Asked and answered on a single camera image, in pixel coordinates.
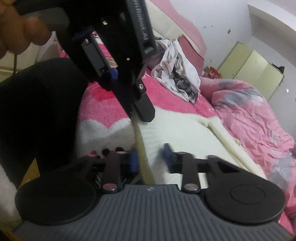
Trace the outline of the left hand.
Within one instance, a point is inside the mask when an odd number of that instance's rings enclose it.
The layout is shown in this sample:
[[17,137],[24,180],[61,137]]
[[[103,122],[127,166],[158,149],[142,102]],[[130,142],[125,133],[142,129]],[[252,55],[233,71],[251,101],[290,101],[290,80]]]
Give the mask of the left hand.
[[22,54],[30,44],[44,45],[52,33],[38,18],[24,19],[13,6],[1,3],[1,58]]

